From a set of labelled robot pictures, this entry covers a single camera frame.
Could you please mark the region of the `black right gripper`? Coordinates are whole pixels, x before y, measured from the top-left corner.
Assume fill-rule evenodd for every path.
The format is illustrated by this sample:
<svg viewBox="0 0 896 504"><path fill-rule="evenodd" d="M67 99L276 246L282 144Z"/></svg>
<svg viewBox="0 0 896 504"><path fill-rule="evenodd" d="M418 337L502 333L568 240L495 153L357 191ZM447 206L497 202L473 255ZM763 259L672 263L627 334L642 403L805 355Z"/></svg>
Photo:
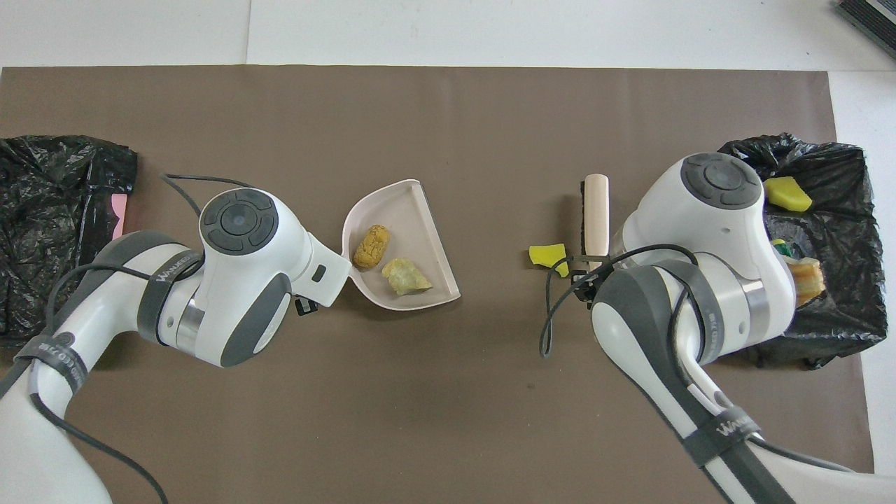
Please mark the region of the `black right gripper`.
<svg viewBox="0 0 896 504"><path fill-rule="evenodd" d="M590 255L570 255L568 264L570 268L574 269L573 294L579 301L593 304L598 289L609 275L614 272L614 267L612 265L602 265L592 271L582 270L593 268L593 260Z"/></svg>

